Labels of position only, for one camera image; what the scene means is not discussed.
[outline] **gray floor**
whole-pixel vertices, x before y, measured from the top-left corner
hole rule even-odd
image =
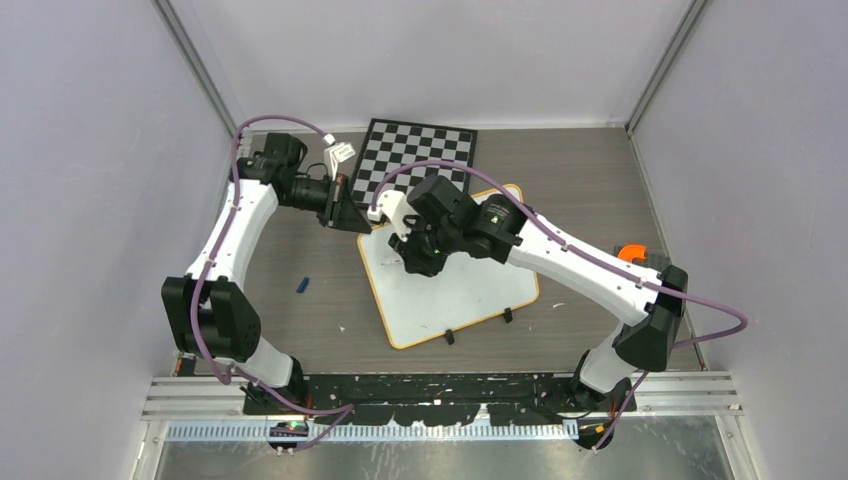
[[[159,480],[732,479],[713,417],[625,417],[595,456],[550,440],[322,442],[277,457],[267,444],[166,442]]]
[[[320,162],[315,135],[306,164]],[[341,134],[356,148],[364,133]],[[354,161],[343,164],[350,174]],[[528,205],[571,235],[601,249],[660,239],[635,156],[623,129],[489,130],[474,166],[521,187]],[[487,189],[476,179],[471,192]],[[303,294],[295,289],[303,277]],[[491,319],[405,350],[387,339],[356,248],[356,235],[321,228],[314,214],[280,209],[265,227],[246,293],[262,333],[309,373],[571,371],[586,349],[615,327],[592,301],[540,276],[541,295],[505,324]],[[554,309],[554,304],[562,306]],[[689,336],[684,325],[679,338]],[[698,369],[693,348],[675,351],[670,368]]]

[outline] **orange object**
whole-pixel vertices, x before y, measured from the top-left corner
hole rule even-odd
[[[312,408],[312,394],[311,393],[306,396],[306,408],[310,408],[310,409]],[[308,419],[312,418],[312,415],[305,415],[303,418],[308,420]]]
[[[618,258],[625,262],[633,263],[634,260],[645,260],[645,252],[648,247],[644,245],[627,245],[618,252]]]

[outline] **blue object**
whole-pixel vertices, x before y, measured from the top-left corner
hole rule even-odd
[[[303,281],[300,282],[300,286],[297,287],[297,293],[303,293],[306,290],[306,286],[309,285],[309,277],[303,277]]]

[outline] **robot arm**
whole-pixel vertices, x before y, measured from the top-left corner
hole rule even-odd
[[[278,205],[315,212],[321,225],[333,229],[371,231],[350,198],[347,177],[335,172],[337,159],[329,162],[327,175],[315,179],[298,171],[305,155],[306,146],[296,138],[271,133],[262,155],[239,159],[238,214],[229,220],[236,194],[230,182],[224,208],[200,255],[185,276],[168,277],[162,286],[177,348],[199,354],[190,323],[191,294],[208,253],[216,242],[222,242],[201,290],[198,322],[204,343],[217,362],[236,366],[295,401],[304,393],[300,365],[262,337],[259,316],[243,293],[259,235]],[[219,240],[228,221],[232,221],[228,233]]]
[[[461,251],[539,272],[612,312],[619,325],[600,346],[584,354],[572,379],[574,400],[586,409],[596,409],[636,369],[665,370],[680,326],[682,302],[563,251],[503,195],[492,195],[478,205],[447,179],[433,176],[408,197],[396,191],[382,193],[377,207],[368,214],[374,221],[385,215],[392,222],[396,233],[389,244],[408,273],[434,276],[451,253]],[[544,217],[537,218],[567,244],[595,258],[645,281],[686,289],[687,275],[679,268],[670,266],[658,272],[624,262],[569,236]]]

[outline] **cable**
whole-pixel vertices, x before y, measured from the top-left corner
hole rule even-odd
[[[191,321],[191,331],[194,335],[195,342],[197,343],[197,349],[200,350],[201,357],[207,363],[207,365],[209,365],[209,368],[212,370],[212,373],[215,375],[215,378],[217,378],[218,381],[220,381],[224,385],[229,385],[232,382],[233,367],[228,366],[223,372],[218,368],[218,363],[215,362],[215,359],[209,353],[209,348],[206,346],[206,342],[203,340],[203,335],[200,332],[200,322],[197,316],[197,309],[200,306],[200,293],[203,290],[203,284],[206,281],[206,276],[209,274],[209,269],[211,269],[212,266],[215,264],[215,258],[218,256],[218,251],[221,249],[221,245],[224,243],[224,239],[226,238],[227,232],[230,230],[230,227],[233,224],[236,212],[239,210],[239,204],[241,203],[241,185],[238,174],[238,149],[239,142],[241,140],[241,134],[248,126],[253,123],[260,122],[262,120],[285,120],[289,122],[294,122],[299,125],[303,125],[304,127],[307,127],[310,130],[315,131],[318,135],[321,135],[321,137],[326,143],[332,144],[335,141],[333,136],[327,133],[326,131],[316,127],[315,125],[305,120],[301,120],[299,118],[291,117],[288,115],[260,115],[258,117],[249,118],[242,122],[241,125],[236,128],[236,131],[233,134],[233,139],[230,143],[230,167],[233,178],[233,202],[230,206],[230,211],[227,214],[227,218],[224,221],[223,226],[221,227],[221,232],[218,234],[218,238],[215,239],[215,243],[209,250],[209,256],[207,257],[206,262],[204,262],[203,269],[200,272],[200,276],[194,285],[194,291],[191,294],[191,303],[189,304],[189,319]],[[271,396],[276,398],[280,403],[296,412],[303,413],[306,415],[333,415],[337,413],[340,414],[336,421],[334,421],[330,425],[330,427],[324,430],[321,435],[310,440],[304,445],[298,446],[295,451],[302,451],[315,445],[318,439],[322,438],[324,435],[329,433],[329,431],[332,430],[333,427],[338,425],[344,419],[344,417],[346,417],[347,414],[353,410],[353,404],[345,405],[344,407],[334,408],[330,410],[313,410],[309,408],[304,408],[283,397],[276,390],[271,388],[271,386],[265,384],[265,382],[262,382],[257,378],[248,375],[243,370],[236,369],[236,371],[241,376],[247,378],[248,380],[251,380],[253,383],[262,387],[265,391],[271,394]]]
[[[309,171],[312,170],[312,167],[323,167],[324,175],[330,174],[330,169],[327,168],[327,164],[325,163],[313,163],[312,165],[306,167],[306,170],[303,172],[307,177],[309,176]]]
[[[560,413],[560,414],[558,414],[558,415],[559,415],[560,417],[562,417],[563,419],[565,419],[565,420],[580,420],[581,418],[586,418],[586,417],[588,417],[588,416],[589,416],[589,415],[591,415],[591,414],[592,414],[592,411],[591,411],[591,410],[589,410],[588,412],[583,413],[583,414],[580,414],[580,415],[577,415],[576,417],[566,417],[565,415],[563,415],[563,414],[561,414],[561,413]]]
[[[605,262],[604,260],[601,260],[600,258],[596,258],[595,256],[581,250],[580,248],[578,248],[574,245],[569,245],[568,242],[566,242],[566,240],[564,238],[557,235],[550,228],[548,228],[544,223],[542,223],[542,221],[539,220],[536,217],[536,214],[533,213],[533,211],[531,211],[520,200],[513,197],[506,190],[506,188],[504,188],[503,185],[496,182],[494,179],[492,179],[491,177],[489,177],[485,173],[483,173],[479,170],[475,170],[471,167],[467,167],[465,165],[449,162],[449,161],[446,161],[446,160],[425,160],[425,161],[421,161],[421,162],[410,163],[410,164],[404,165],[402,167],[398,167],[398,168],[392,170],[391,172],[387,173],[386,176],[383,177],[383,180],[379,183],[379,185],[377,185],[377,189],[374,192],[374,196],[371,199],[370,208],[374,209],[376,207],[377,199],[379,198],[380,193],[383,191],[383,188],[385,188],[386,184],[389,183],[389,181],[391,181],[393,178],[395,178],[398,174],[413,170],[415,168],[420,168],[420,167],[453,168],[453,169],[456,169],[456,170],[462,170],[463,172],[465,172],[467,174],[473,175],[473,176],[479,178],[480,180],[483,180],[484,182],[488,183],[492,187],[494,187],[498,192],[502,193],[507,199],[509,199],[509,201],[511,201],[516,206],[516,208],[518,208],[518,210],[521,213],[523,213],[527,217],[528,220],[530,220],[530,222],[533,225],[536,226],[536,228],[541,230],[542,233],[547,235],[551,240],[555,241],[558,245],[562,246],[564,251],[572,252],[575,255],[577,255],[578,257],[586,260],[587,262],[592,263],[593,265],[596,265],[600,268],[603,268],[604,270],[607,270],[608,272],[612,272],[612,273],[624,278],[625,280],[634,282],[637,285],[643,286],[645,288],[648,288],[650,290],[654,290],[654,291],[659,292],[659,293],[669,295],[671,297],[679,298],[679,299],[687,301],[687,302],[692,302],[692,303],[696,303],[698,305],[703,305],[705,307],[709,307],[709,308],[712,308],[714,310],[718,310],[720,312],[727,313],[728,315],[732,315],[732,316],[736,317],[737,319],[739,319],[739,324],[736,325],[735,327],[731,327],[731,328],[728,328],[726,330],[721,330],[719,332],[710,333],[710,334],[707,334],[707,335],[701,335],[699,337],[693,337],[693,338],[690,338],[690,339],[687,339],[687,340],[681,340],[679,342],[676,342],[672,346],[672,348],[687,347],[687,346],[694,345],[694,344],[699,343],[699,342],[704,342],[704,341],[707,341],[707,340],[715,340],[717,338],[727,337],[729,335],[733,335],[735,333],[741,332],[742,330],[744,330],[748,326],[748,317],[746,317],[745,314],[743,314],[742,312],[740,312],[739,310],[736,310],[735,308],[733,308],[731,306],[724,305],[722,303],[719,303],[719,302],[716,302],[714,300],[710,300],[710,299],[707,299],[707,298],[699,297],[697,295],[692,295],[692,294],[687,293],[687,292],[679,292],[677,290],[673,290],[671,288],[664,287],[664,286],[658,285],[656,283],[648,282],[646,280],[643,280],[639,276],[628,272],[627,270],[618,268],[615,265],[609,264],[609,263]],[[601,439],[598,441],[598,443],[596,443],[595,446],[592,447],[592,450],[597,452],[597,448],[600,445],[602,445],[604,443],[604,441],[607,439],[607,437],[609,437],[609,435],[612,433],[613,428],[615,428],[615,425],[618,424],[618,420],[621,418],[621,414],[624,413],[625,408],[630,403],[630,400],[633,398],[633,393],[636,391],[636,388],[639,385],[642,384],[642,381],[645,380],[645,377],[647,377],[647,376],[648,376],[648,372],[644,372],[642,374],[642,376],[639,377],[639,379],[636,381],[636,383],[633,384],[633,387],[630,389],[630,393],[627,394],[627,396],[625,397],[624,401],[621,404],[621,407],[618,410],[618,413],[616,414],[615,418],[613,418],[612,422],[610,423],[609,428],[606,429],[606,432],[601,437]]]

